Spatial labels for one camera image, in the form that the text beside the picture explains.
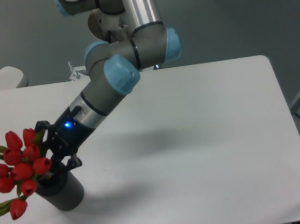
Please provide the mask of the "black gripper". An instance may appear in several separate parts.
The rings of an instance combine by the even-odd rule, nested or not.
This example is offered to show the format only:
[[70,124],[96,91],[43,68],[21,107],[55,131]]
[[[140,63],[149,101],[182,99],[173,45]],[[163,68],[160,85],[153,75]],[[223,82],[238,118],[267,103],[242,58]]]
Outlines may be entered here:
[[[81,107],[77,105],[72,110],[67,108],[52,125],[48,121],[36,123],[35,143],[40,149],[40,157],[46,157],[47,151],[51,150],[52,166],[50,171],[53,174],[62,174],[82,166],[82,161],[76,153],[94,128],[87,127],[76,120],[76,115],[80,111]],[[64,164],[62,160],[66,156],[69,158]]]

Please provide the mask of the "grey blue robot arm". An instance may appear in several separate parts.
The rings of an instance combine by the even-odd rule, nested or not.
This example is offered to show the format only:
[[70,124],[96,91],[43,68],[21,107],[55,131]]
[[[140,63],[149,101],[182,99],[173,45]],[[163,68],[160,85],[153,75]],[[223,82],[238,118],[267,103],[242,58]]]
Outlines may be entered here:
[[54,0],[65,16],[97,9],[103,14],[125,16],[130,34],[121,41],[106,39],[90,44],[84,56],[89,84],[54,124],[39,121],[35,129],[47,130],[44,147],[52,151],[50,173],[60,175],[81,166],[80,145],[115,107],[131,93],[140,72],[168,63],[181,55],[180,39],[166,28],[156,0]]

